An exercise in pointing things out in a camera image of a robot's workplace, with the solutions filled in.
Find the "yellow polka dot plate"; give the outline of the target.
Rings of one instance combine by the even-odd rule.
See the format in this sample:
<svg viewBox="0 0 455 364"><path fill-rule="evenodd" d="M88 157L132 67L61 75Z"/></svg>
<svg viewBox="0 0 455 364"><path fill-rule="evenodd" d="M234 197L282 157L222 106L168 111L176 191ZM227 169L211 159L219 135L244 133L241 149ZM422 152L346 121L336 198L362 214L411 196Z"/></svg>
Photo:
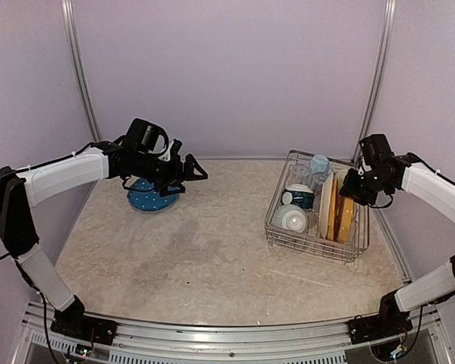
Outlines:
<svg viewBox="0 0 455 364"><path fill-rule="evenodd" d="M346 243L349 237L350 224L353 217L354 201L350 197L342 197L338 210L337 237L338 243Z"/></svg>

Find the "blue polka dot plate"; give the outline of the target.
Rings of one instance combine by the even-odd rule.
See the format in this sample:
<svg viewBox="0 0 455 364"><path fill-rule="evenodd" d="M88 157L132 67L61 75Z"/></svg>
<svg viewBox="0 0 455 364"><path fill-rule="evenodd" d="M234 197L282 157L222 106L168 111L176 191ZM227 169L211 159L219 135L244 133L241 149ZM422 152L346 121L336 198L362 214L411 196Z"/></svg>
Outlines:
<svg viewBox="0 0 455 364"><path fill-rule="evenodd" d="M127 191L130 206L141 212L160 212L175 204L178 198L178 193L160 196L153 190L153 184L142 178L138 178Z"/></svg>

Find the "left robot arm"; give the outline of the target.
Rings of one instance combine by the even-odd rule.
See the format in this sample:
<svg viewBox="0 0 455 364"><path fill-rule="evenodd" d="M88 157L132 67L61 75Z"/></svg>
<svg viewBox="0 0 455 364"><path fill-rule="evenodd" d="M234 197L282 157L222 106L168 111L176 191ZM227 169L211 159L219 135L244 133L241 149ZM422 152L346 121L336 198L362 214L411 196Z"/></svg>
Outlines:
<svg viewBox="0 0 455 364"><path fill-rule="evenodd" d="M32 208L76 187L116 177L123 182L145 179L161 196L184 193L185 182L205 180L208 174L193 155L179 156L181 146L173 140L153 153L121 136L39 165L0 169L0 240L24 280L52 305L55 319L73 336L86 336L91 321L39 245Z"/></svg>

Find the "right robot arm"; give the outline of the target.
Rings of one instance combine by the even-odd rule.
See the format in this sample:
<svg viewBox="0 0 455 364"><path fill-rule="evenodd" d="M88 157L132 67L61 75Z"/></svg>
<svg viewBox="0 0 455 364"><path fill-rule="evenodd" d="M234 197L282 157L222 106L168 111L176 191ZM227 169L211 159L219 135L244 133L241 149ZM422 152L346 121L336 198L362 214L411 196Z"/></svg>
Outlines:
<svg viewBox="0 0 455 364"><path fill-rule="evenodd" d="M380 192L393 196L398 190L422 201L455 226L455 184L411 152L374 160L365 171L351 168L344 177L340 194L361 206L374 207ZM453 294L455 253L426 275L388 294L381 301L387 308L372 321L373 331L387 337L401 326L401 313Z"/></svg>

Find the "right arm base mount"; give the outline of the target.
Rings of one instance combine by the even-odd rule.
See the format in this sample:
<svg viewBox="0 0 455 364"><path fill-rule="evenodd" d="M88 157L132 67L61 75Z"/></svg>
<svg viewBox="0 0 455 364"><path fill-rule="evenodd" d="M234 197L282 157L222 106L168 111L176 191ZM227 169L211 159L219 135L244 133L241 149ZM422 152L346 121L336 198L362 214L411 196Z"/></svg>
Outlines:
<svg viewBox="0 0 455 364"><path fill-rule="evenodd" d="M379 314L355 316L347 323L351 344L361 344L404 334L413 329L409 314L396 318L382 318Z"/></svg>

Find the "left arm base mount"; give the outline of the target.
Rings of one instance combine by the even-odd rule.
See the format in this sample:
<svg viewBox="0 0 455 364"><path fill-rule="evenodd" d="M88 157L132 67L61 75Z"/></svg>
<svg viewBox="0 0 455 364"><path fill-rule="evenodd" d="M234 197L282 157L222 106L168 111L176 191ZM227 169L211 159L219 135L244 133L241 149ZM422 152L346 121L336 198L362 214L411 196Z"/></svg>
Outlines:
<svg viewBox="0 0 455 364"><path fill-rule="evenodd" d="M115 321L88 315L68 315L55 311L51 329L66 337L88 341L91 344L111 346L117 332Z"/></svg>

